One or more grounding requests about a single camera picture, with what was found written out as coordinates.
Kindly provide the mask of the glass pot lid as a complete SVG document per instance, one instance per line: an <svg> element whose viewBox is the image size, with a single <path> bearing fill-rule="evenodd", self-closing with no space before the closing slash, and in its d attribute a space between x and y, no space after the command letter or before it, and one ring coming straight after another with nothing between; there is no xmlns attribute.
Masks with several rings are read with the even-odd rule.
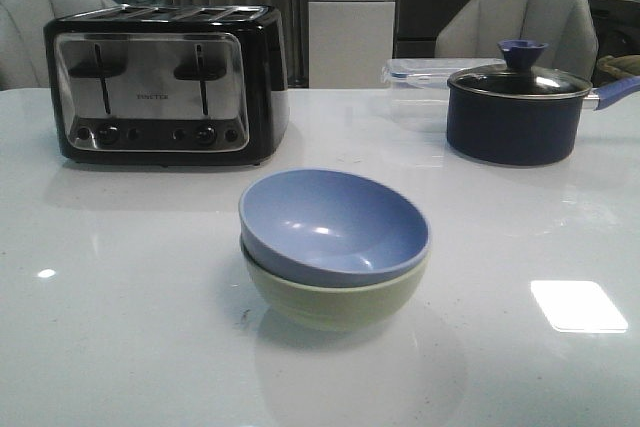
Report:
<svg viewBox="0 0 640 427"><path fill-rule="evenodd" d="M486 64L452 74L451 89L500 98L542 100L586 95L590 81L569 72L537 65L548 43L509 39L498 42L504 65Z"/></svg>

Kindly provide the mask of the blue bowl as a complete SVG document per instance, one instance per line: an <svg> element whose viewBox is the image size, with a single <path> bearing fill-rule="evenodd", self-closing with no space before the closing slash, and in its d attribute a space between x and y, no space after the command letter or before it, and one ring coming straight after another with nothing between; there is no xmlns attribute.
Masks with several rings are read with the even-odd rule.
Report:
<svg viewBox="0 0 640 427"><path fill-rule="evenodd" d="M394 279L427 255L429 224L395 190L327 169L293 169L251 184L238 205L241 239L265 270L318 287Z"/></svg>

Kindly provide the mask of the green bowl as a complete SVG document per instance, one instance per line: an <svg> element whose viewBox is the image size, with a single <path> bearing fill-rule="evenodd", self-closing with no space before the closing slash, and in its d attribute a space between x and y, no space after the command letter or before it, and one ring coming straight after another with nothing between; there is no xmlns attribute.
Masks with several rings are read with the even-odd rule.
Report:
<svg viewBox="0 0 640 427"><path fill-rule="evenodd" d="M424 250L416 266L390 280L358 287L320 287L281 278L257 263L239 240L249 277L277 313L306 328L349 332L393 316L416 292L430 259Z"/></svg>

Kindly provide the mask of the dark blue saucepan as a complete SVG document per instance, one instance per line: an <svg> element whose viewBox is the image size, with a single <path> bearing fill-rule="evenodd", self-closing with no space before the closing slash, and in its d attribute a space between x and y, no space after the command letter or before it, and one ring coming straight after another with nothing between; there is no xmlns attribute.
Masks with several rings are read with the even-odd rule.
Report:
<svg viewBox="0 0 640 427"><path fill-rule="evenodd" d="M446 140L468 157L510 166L559 162L573 151L581 112L590 95L605 109L639 90L628 77L567 98L473 93L450 87Z"/></svg>

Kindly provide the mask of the clear plastic food container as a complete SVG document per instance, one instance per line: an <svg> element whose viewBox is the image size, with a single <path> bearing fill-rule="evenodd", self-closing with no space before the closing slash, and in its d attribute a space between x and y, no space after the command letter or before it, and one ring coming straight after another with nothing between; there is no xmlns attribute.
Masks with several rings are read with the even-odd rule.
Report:
<svg viewBox="0 0 640 427"><path fill-rule="evenodd" d="M409 130L444 133L449 101L447 80L484 65L504 66L496 58L395 58L386 61L381 81L387 86L390 116Z"/></svg>

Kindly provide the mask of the black and steel toaster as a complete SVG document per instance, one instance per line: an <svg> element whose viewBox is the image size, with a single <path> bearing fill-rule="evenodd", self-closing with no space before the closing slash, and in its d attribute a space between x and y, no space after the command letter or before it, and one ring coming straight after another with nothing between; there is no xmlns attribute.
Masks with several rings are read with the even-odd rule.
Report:
<svg viewBox="0 0 640 427"><path fill-rule="evenodd" d="M70 160L256 165L284 137L275 7L121 4L54 19L44 36L57 138Z"/></svg>

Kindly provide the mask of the white refrigerator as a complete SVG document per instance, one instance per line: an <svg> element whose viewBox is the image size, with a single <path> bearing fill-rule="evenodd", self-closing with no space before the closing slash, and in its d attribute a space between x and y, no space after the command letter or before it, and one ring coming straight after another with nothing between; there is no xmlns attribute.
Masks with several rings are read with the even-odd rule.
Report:
<svg viewBox="0 0 640 427"><path fill-rule="evenodd" d="M308 0L309 86L380 86L392 57L396 0Z"/></svg>

